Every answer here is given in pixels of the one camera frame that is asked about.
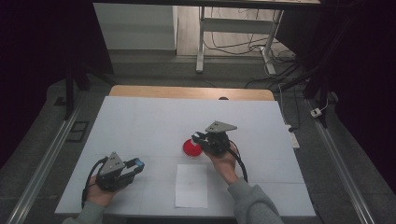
white paper sheet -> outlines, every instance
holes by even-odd
[[[207,208],[205,164],[177,165],[175,206]]]

table leg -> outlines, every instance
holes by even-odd
[[[275,11],[274,22],[273,22],[272,28],[271,28],[270,34],[268,35],[268,39],[267,39],[267,43],[265,44],[265,48],[264,48],[264,50],[262,50],[262,57],[264,58],[265,66],[267,67],[269,75],[276,74],[274,65],[271,61],[271,57],[269,56],[269,52],[270,52],[272,43],[274,41],[277,26],[279,25],[280,17],[282,16],[282,12],[283,11],[281,11],[281,10]]]
[[[205,25],[205,7],[201,7],[201,16],[199,20],[199,42],[198,42],[196,73],[204,72],[204,25]]]

aluminum rail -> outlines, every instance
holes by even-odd
[[[41,187],[43,186],[44,181],[46,180],[50,169],[52,168],[52,164],[55,162],[59,151],[64,144],[66,136],[68,135],[74,121],[76,120],[76,117],[81,109],[81,105],[86,98],[86,94],[87,93],[83,92],[78,95],[76,109],[69,117],[69,120],[65,120],[62,123],[59,131],[56,133],[53,141],[49,145],[46,154],[35,169],[35,173],[26,186],[22,196],[18,200],[17,205],[15,205],[7,223],[23,223],[23,221],[26,219],[33,203],[35,202],[38,192],[41,190]]]
[[[314,109],[314,107],[310,104],[308,100],[305,100],[305,103],[309,110]],[[341,181],[344,184],[344,188],[346,189],[346,192],[351,198],[352,204],[355,207],[356,213],[361,220],[361,223],[375,224],[370,209],[367,206],[366,201],[364,201],[364,198],[361,195],[361,191],[359,190],[358,186],[355,184],[355,181],[353,180],[352,175],[350,174],[342,155],[340,154],[337,146],[332,140],[332,135],[330,134],[329,130],[323,128],[318,119],[315,119],[315,125],[317,126],[319,135],[329,152],[335,170],[340,176]]]

white wall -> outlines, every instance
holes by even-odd
[[[108,49],[176,49],[177,7],[93,5]]]

human hand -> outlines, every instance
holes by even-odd
[[[97,203],[103,207],[108,207],[114,195],[118,193],[102,190],[95,184],[96,175],[91,177],[90,185],[88,187],[87,202]]]
[[[237,153],[235,145],[232,142],[230,142],[230,145],[230,149]],[[228,185],[231,185],[238,179],[238,176],[235,173],[235,158],[230,152],[226,152],[220,157],[213,156],[207,152],[205,152],[205,154],[210,160],[212,160],[216,171],[221,175]]]

